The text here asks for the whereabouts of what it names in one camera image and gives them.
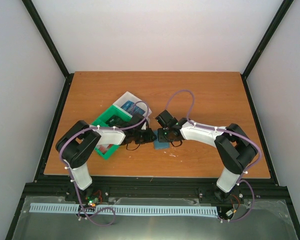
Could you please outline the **white bin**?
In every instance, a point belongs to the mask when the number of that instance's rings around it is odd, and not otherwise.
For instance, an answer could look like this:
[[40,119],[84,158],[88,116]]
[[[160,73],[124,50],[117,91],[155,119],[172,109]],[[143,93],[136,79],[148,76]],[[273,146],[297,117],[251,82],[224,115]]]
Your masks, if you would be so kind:
[[143,117],[146,116],[146,119],[149,120],[149,116],[152,114],[150,107],[129,91],[126,91],[112,105],[129,117],[138,113]]

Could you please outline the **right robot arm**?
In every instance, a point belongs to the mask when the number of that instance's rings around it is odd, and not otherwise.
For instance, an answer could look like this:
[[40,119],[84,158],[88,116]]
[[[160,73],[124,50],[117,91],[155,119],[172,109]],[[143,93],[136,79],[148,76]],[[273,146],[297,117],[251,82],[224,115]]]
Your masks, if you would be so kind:
[[229,193],[239,184],[242,175],[247,173],[250,163],[258,156],[262,157],[261,149],[243,132],[237,124],[217,127],[200,124],[187,118],[177,120],[174,117],[157,116],[159,142],[196,141],[217,149],[224,165],[216,185],[224,193]]

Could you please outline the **green bin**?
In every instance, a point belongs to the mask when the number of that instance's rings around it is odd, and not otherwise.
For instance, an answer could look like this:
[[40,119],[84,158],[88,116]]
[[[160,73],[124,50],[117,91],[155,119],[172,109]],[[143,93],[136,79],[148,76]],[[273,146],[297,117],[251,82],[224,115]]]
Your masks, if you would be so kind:
[[103,144],[97,145],[94,150],[104,159],[108,160],[119,148],[119,145]]
[[98,116],[92,123],[92,126],[99,125],[100,127],[112,127],[115,120],[122,120],[129,122],[131,115],[121,111],[118,107],[111,105],[100,116]]

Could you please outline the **teal card holder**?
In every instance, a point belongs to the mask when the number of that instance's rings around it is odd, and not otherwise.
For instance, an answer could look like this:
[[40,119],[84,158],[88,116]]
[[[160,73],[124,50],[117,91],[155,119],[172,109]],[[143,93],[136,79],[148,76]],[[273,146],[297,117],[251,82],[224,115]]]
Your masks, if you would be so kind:
[[157,140],[153,142],[153,145],[155,150],[163,150],[163,149],[168,149],[170,147],[170,143],[159,142]]

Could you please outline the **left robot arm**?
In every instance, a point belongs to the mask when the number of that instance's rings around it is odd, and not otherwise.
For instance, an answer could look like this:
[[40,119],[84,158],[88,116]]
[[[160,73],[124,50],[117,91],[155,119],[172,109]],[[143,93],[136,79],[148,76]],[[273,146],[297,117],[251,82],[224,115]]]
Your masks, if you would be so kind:
[[76,195],[86,202],[94,195],[87,161],[97,146],[124,146],[132,142],[143,145],[156,139],[143,115],[135,113],[128,121],[113,115],[106,126],[89,125],[79,120],[58,140],[55,149],[69,171],[70,181],[77,186]]

